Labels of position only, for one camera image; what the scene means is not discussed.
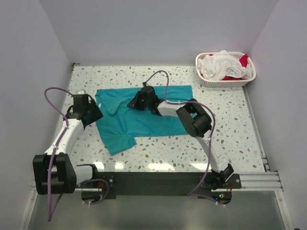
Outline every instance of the gray floor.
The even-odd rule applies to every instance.
[[[50,223],[39,195],[30,230],[284,230],[274,192],[236,192],[225,208],[196,197],[119,196],[88,207],[64,195]]]

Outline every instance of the folded cloth corner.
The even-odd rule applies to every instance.
[[[165,86],[153,87],[159,98],[164,98]],[[156,116],[148,109],[138,111],[127,104],[141,88],[97,90],[97,104],[104,117],[96,121],[99,135],[111,155],[125,151],[136,144],[135,137],[186,135],[177,117]],[[167,99],[187,101],[193,98],[192,87],[169,86]]]

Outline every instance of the white cloth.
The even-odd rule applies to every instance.
[[[239,59],[228,54],[226,50],[213,56],[206,55],[203,59],[198,59],[197,68],[205,79],[211,81],[221,81],[225,76],[252,78],[250,66],[243,67]]]

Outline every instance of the pile of clothes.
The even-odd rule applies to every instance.
[[[231,56],[226,50],[198,59],[197,68],[203,78],[211,81],[235,81],[252,78],[248,55],[245,54],[241,59],[238,59]]]

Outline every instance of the terrazzo surface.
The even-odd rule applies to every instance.
[[[204,88],[192,66],[94,66],[74,67],[69,91],[84,89],[95,96],[97,89],[141,87],[154,72],[169,73],[170,85],[191,85],[193,96],[216,115],[213,147],[230,159],[236,172],[264,172],[260,149],[241,87]],[[165,85],[164,74],[157,74],[149,85]],[[63,111],[72,104],[67,96]],[[73,165],[94,163],[107,172],[202,172],[207,157],[196,139],[188,136],[141,137],[137,145],[111,156],[94,124],[78,138],[70,160]]]

